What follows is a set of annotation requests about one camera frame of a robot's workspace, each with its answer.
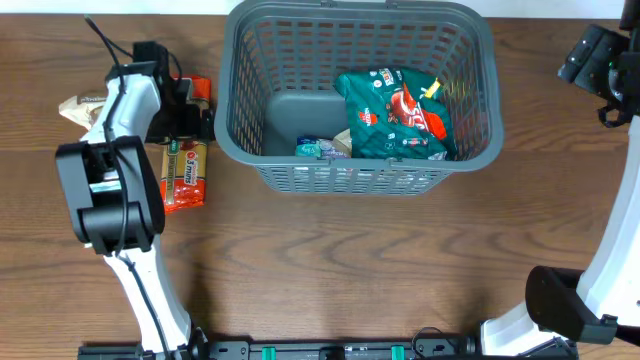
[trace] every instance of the wood grain surface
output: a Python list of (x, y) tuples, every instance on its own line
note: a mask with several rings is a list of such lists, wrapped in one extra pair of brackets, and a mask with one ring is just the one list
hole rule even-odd
[[(224, 17), (95, 20), (124, 47), (160, 41), (186, 73), (217, 84)], [(199, 325), (257, 340), (468, 331), (520, 302), (535, 265), (589, 264), (627, 137), (599, 125), (601, 101), (556, 78), (588, 22), (490, 24), (506, 143), (482, 171), (419, 197), (284, 195), (211, 146), (206, 206), (168, 216), (163, 235)], [(58, 104), (102, 91), (110, 66), (81, 16), (0, 16), (1, 358), (72, 359), (83, 342), (139, 340), (117, 279), (71, 231), (53, 158), (84, 132)], [(149, 151), (158, 169), (160, 149)], [(581, 355), (632, 359), (640, 350), (615, 343), (581, 346)]]

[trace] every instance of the gray basket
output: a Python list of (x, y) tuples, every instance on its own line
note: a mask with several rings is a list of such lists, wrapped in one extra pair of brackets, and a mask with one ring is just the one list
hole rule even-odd
[[(493, 38), (465, 6), (246, 0), (227, 19), (224, 45), (216, 138), (274, 190), (415, 195), (452, 172), (487, 166), (502, 147)], [(293, 156), (298, 136), (332, 139), (348, 128), (333, 88), (338, 75), (384, 66), (419, 69), (444, 84), (455, 161)]]

